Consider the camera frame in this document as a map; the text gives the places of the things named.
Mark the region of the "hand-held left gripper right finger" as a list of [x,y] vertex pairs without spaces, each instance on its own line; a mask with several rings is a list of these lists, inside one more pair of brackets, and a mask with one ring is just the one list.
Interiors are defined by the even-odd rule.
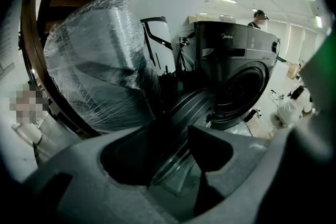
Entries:
[[190,223],[255,223],[260,195],[245,188],[270,141],[189,126],[188,146],[201,170]]

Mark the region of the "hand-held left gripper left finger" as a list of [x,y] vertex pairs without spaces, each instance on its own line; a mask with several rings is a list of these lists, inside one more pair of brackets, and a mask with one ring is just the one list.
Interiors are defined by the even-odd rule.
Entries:
[[135,127],[68,146],[24,182],[58,223],[176,223],[148,190],[149,143]]

